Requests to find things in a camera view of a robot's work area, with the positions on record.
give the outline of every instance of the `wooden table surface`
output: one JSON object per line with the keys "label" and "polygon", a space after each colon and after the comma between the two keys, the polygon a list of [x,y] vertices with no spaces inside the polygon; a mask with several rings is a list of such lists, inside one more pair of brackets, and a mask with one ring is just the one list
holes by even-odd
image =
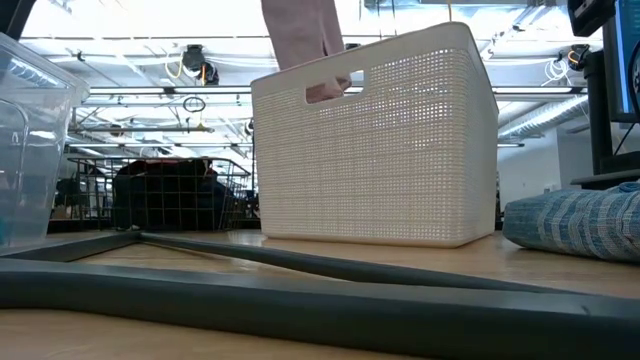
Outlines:
{"label": "wooden table surface", "polygon": [[[95,234],[74,234],[72,237],[87,235]],[[505,240],[499,233],[451,250],[267,240],[259,232],[251,231],[176,235],[640,298],[640,267],[526,250]],[[68,236],[55,236],[56,239],[65,237]],[[81,262],[298,278],[314,276],[246,260],[145,244],[96,255]],[[7,359],[403,358],[90,314],[40,310],[0,311],[0,349],[3,358]]]}

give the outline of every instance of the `clear plastic bin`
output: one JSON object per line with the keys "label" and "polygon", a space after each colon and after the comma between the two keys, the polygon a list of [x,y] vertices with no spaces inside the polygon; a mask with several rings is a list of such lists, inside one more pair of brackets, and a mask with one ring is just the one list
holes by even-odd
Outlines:
{"label": "clear plastic bin", "polygon": [[0,247],[47,232],[71,108],[89,85],[0,34]]}

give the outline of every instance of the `ceiling light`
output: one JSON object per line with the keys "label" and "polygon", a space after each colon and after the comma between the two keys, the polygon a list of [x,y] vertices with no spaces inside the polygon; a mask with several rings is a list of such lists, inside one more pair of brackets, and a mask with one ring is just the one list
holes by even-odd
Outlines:
{"label": "ceiling light", "polygon": [[251,94],[249,86],[195,86],[173,88],[176,94]]}
{"label": "ceiling light", "polygon": [[566,94],[571,87],[499,87],[492,88],[496,94]]}
{"label": "ceiling light", "polygon": [[129,148],[143,148],[143,147],[204,147],[204,148],[230,148],[230,147],[251,147],[251,143],[226,143],[226,144],[206,144],[206,143],[122,143],[122,144],[68,144],[69,147],[74,148],[105,148],[105,147],[129,147]]}
{"label": "ceiling light", "polygon": [[504,148],[504,147],[524,147],[524,144],[519,143],[519,144],[498,144],[499,148]]}
{"label": "ceiling light", "polygon": [[84,152],[86,154],[93,155],[93,156],[104,156],[102,153],[99,153],[99,152],[97,152],[95,150],[91,150],[91,149],[78,148],[78,151],[82,151],[82,152]]}
{"label": "ceiling light", "polygon": [[105,148],[105,147],[118,147],[118,144],[68,144],[69,147],[83,147],[83,148]]}
{"label": "ceiling light", "polygon": [[92,88],[91,95],[118,95],[118,94],[164,94],[163,88],[142,87],[142,88]]}

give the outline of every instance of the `white plastic basket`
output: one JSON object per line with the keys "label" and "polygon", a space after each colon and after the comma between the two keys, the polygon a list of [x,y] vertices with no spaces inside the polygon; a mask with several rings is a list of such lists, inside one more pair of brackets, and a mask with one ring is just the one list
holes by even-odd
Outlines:
{"label": "white plastic basket", "polygon": [[[307,87],[359,70],[361,93],[307,104]],[[265,235],[456,247],[494,231],[498,107],[465,24],[251,86]]]}

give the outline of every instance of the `blue pillow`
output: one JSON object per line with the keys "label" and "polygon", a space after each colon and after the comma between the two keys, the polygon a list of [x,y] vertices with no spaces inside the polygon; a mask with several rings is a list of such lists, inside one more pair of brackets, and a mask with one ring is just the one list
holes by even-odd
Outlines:
{"label": "blue pillow", "polygon": [[503,234],[527,248],[640,262],[640,184],[561,190],[507,204]]}

